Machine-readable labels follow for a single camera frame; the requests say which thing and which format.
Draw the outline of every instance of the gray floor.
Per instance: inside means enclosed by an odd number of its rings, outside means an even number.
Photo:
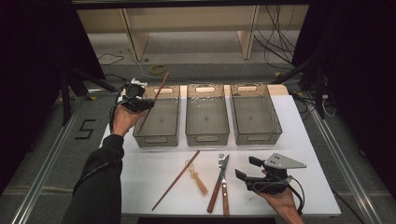
[[[298,32],[288,32],[288,38],[292,43],[295,43],[297,36]],[[90,35],[90,39],[98,57],[106,53],[116,55],[105,55],[99,60],[103,64],[105,74],[118,75],[128,80],[136,77],[149,84],[161,81],[161,77],[149,72],[149,67],[156,63],[164,64],[171,72],[169,84],[180,85],[192,82],[229,84],[247,81],[273,81],[277,71],[280,71],[281,74],[288,71],[288,69],[275,69],[268,65],[264,60],[263,48],[257,41],[254,42],[251,58],[243,60],[236,32],[151,34],[144,60],[141,63],[134,62],[125,35]],[[113,63],[120,59],[119,56],[123,56],[123,59]],[[290,68],[275,55],[266,55],[266,57],[269,63]],[[300,77],[294,77],[285,83],[289,91],[299,90],[297,83]],[[114,76],[108,76],[107,82],[116,87],[123,83],[121,79]],[[113,104],[115,94],[101,91],[101,88],[89,82],[86,84],[92,90],[90,93],[92,98],[87,99],[80,106],[70,130],[67,132],[67,137],[60,145],[61,150],[51,167],[48,179],[45,180],[44,188],[28,214],[27,223],[60,222],[84,161],[100,144],[108,123],[108,110]],[[296,101],[296,106],[300,111],[305,111],[305,105],[300,101]],[[348,180],[344,178],[342,170],[337,166],[314,114],[315,112],[310,113],[308,108],[301,114],[301,118],[304,120],[305,128],[324,174],[330,186],[363,218],[364,210],[361,210],[347,183]],[[42,164],[54,147],[58,133],[63,131],[62,115],[62,102],[57,101],[41,130],[40,137],[36,139],[35,149],[26,155],[8,188],[0,197],[0,223],[10,223],[15,217],[26,192],[35,182]],[[92,135],[89,139],[77,140],[77,137],[88,136],[88,133],[79,130],[83,121],[87,119],[94,120],[86,121],[84,125],[86,129],[93,129]],[[325,120],[354,174],[373,203],[373,208],[382,223],[396,223],[396,202],[367,159],[359,153],[359,146],[343,118],[336,114],[334,117],[326,116]],[[342,210],[341,216],[331,218],[303,216],[304,222],[359,223],[347,206],[341,200],[337,199],[337,201]],[[122,216],[122,223],[137,223],[137,221],[138,217]],[[276,219],[276,222],[282,223],[279,218]]]

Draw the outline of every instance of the human hand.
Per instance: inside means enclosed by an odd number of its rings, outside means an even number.
[[[133,112],[123,105],[117,105],[113,120],[113,134],[124,137],[136,125],[137,121],[145,115],[144,111]]]
[[[297,212],[293,193],[290,189],[286,188],[285,191],[278,194],[256,193],[262,196],[285,222],[289,224],[304,223]]]

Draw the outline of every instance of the white table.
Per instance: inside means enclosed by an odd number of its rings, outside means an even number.
[[[235,177],[234,169],[249,176],[262,177],[261,168],[249,164],[248,157],[268,159],[280,153],[307,165],[304,169],[289,169],[302,184],[305,193],[305,216],[332,217],[341,214],[329,184],[312,148],[298,110],[291,96],[272,96],[283,133],[274,146],[237,146],[234,141],[232,115],[229,98],[227,112],[230,122],[230,137],[225,147],[189,147],[185,135],[186,95],[181,87],[181,109],[179,120],[178,147],[144,147],[137,145],[133,130],[125,136],[123,169],[121,175],[122,213],[139,217],[222,217],[222,199],[219,193],[213,213],[207,213],[210,196],[219,176],[218,156],[220,152],[230,154],[226,178],[231,217],[272,217],[275,211],[267,202]],[[104,137],[109,135],[107,127]],[[151,208],[165,193],[196,150],[200,154],[193,162],[209,192],[204,196],[190,173],[186,171],[154,211]],[[291,185],[301,194],[296,182]]]

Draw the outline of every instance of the wooden handle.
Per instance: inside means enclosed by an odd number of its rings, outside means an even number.
[[[219,189],[220,189],[220,182],[218,181],[216,183],[215,189],[213,190],[213,194],[212,194],[212,197],[210,198],[209,205],[207,206],[207,209],[206,209],[207,212],[211,213],[213,211],[213,207],[215,206],[216,198],[218,197]]]
[[[223,198],[223,214],[225,217],[228,217],[230,215],[230,209],[228,206],[227,184],[222,183],[221,188],[222,188],[222,198]]]
[[[196,172],[192,173],[191,177],[194,178],[195,182],[197,182],[197,185],[198,185],[199,189],[201,190],[202,194],[206,195],[207,189],[206,189],[204,183],[202,183],[201,179],[198,177],[198,173],[196,173]]]

